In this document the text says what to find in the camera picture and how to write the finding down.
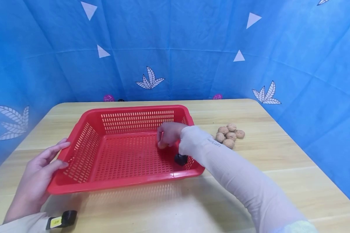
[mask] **white leaf pattern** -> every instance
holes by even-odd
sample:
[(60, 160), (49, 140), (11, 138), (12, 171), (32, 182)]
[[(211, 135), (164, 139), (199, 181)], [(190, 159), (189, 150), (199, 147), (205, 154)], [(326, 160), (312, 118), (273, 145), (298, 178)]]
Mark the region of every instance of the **white leaf pattern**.
[(0, 106), (0, 113), (7, 116), (14, 122), (18, 123), (13, 124), (8, 122), (2, 122), (1, 125), (8, 131), (0, 136), (0, 140), (16, 138), (26, 132), (29, 122), (29, 106), (25, 107), (25, 109), (23, 110), (23, 115), (7, 106)]
[(1, 125), (4, 126), (8, 130), (8, 132), (11, 133), (25, 133), (26, 130), (22, 128), (20, 125), (12, 124), (12, 123), (7, 123), (7, 122), (2, 122)]
[(259, 100), (259, 92), (254, 90), (254, 89), (251, 89), (255, 95), (255, 97)]
[(3, 113), (5, 116), (17, 123), (22, 124), (22, 116), (16, 110), (7, 106), (0, 106), (0, 113)]
[(251, 89), (255, 97), (262, 103), (267, 105), (280, 105), (281, 102), (277, 99), (273, 98), (276, 91), (276, 84), (274, 81), (271, 82), (271, 85), (268, 88), (266, 94), (264, 94), (264, 86), (261, 91), (256, 91), (255, 89)]
[(165, 80), (164, 78), (160, 78), (160, 79), (157, 79), (154, 83), (153, 83), (153, 85), (152, 85), (152, 89), (155, 87), (155, 86), (157, 86), (158, 84), (160, 84), (163, 80)]
[(271, 99), (274, 96), (275, 91), (276, 91), (276, 85), (275, 85), (275, 82), (272, 81), (271, 85), (268, 88), (268, 91), (267, 91), (267, 94), (266, 94), (266, 97), (264, 98), (264, 100)]
[(23, 115), (22, 115), (22, 127), (24, 127), (24, 129), (27, 129), (28, 124), (29, 124), (29, 107), (27, 106), (24, 110), (23, 110)]
[(259, 98), (258, 98), (258, 100), (260, 101), (260, 102), (263, 102), (264, 101), (264, 86), (263, 86), (263, 88), (261, 89), (261, 91), (259, 92)]
[(144, 89), (153, 89), (158, 84), (160, 84), (163, 80), (165, 80), (164, 78), (156, 79), (156, 76), (153, 70), (149, 66), (146, 67), (146, 70), (148, 71), (149, 81), (146, 79), (145, 75), (143, 74), (143, 82), (135, 82), (140, 87)]
[(16, 138), (21, 136), (22, 133), (11, 133), (11, 132), (6, 132), (3, 135), (0, 136), (0, 140), (8, 140), (12, 138)]
[(323, 3), (326, 3), (329, 0), (320, 0), (320, 2), (318, 3), (318, 5), (322, 5)]
[(148, 71), (148, 77), (149, 77), (149, 82), (150, 84), (154, 83), (154, 81), (156, 80), (156, 76), (154, 75), (153, 70), (147, 66), (146, 70)]
[(145, 75), (143, 75), (143, 84), (147, 89), (150, 89), (150, 82), (146, 79)]
[(144, 83), (141, 83), (141, 82), (135, 82), (137, 85), (141, 86), (142, 88), (144, 89), (150, 89), (150, 88), (147, 88)]
[(274, 98), (269, 98), (269, 99), (266, 99), (265, 101), (262, 102), (263, 104), (268, 104), (268, 105), (280, 105), (281, 102), (278, 101), (277, 99), (274, 99)]

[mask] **yellow label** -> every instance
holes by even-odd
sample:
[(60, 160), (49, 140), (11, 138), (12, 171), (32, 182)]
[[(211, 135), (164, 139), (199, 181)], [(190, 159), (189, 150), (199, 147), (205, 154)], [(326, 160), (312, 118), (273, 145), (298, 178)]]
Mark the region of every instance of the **yellow label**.
[(52, 229), (52, 228), (55, 228), (57, 226), (60, 226), (61, 225), (61, 220), (62, 220), (62, 217), (53, 218), (51, 220), (49, 228)]

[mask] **small black object in basket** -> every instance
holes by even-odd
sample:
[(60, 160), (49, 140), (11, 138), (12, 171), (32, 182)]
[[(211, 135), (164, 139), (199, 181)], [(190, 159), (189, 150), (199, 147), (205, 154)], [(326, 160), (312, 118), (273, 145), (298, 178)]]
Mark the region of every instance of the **small black object in basket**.
[(174, 160), (175, 160), (175, 163), (179, 164), (180, 166), (184, 166), (188, 162), (188, 156), (187, 155), (176, 154)]

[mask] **wooden table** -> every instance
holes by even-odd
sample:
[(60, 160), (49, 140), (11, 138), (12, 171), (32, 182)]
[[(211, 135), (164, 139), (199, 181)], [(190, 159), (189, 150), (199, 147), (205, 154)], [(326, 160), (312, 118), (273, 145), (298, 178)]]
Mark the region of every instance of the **wooden table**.
[[(246, 132), (235, 146), (276, 181), (320, 232), (350, 233), (350, 201), (253, 100), (64, 103), (55, 106), (0, 166), (0, 223), (26, 162), (67, 137), (82, 113), (112, 106), (186, 106), (210, 134), (235, 123)], [(52, 215), (77, 209), (74, 228), (62, 232), (255, 232), (249, 213), (205, 171), (199, 177), (90, 193), (52, 196)]]

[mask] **pink pattern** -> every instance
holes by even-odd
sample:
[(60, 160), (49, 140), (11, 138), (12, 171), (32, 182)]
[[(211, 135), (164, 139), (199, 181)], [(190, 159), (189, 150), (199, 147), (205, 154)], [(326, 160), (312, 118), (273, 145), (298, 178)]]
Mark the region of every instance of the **pink pattern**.
[(104, 102), (114, 102), (114, 97), (112, 95), (105, 95)]
[(216, 94), (213, 97), (213, 100), (221, 100), (223, 98), (223, 96), (221, 94)]

